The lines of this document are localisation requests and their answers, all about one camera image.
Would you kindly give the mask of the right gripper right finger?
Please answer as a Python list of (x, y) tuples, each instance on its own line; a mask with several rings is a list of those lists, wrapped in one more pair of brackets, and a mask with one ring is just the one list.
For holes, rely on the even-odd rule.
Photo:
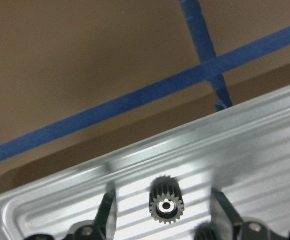
[(290, 240), (256, 220), (244, 220), (225, 194), (211, 189), (211, 222), (220, 240)]

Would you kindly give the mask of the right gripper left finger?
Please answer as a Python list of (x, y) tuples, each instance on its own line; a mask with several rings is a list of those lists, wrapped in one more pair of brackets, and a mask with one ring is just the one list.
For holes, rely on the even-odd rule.
[(106, 186), (106, 192), (98, 207), (94, 220), (86, 220), (77, 224), (71, 240), (113, 240), (117, 224), (116, 187), (114, 184)]

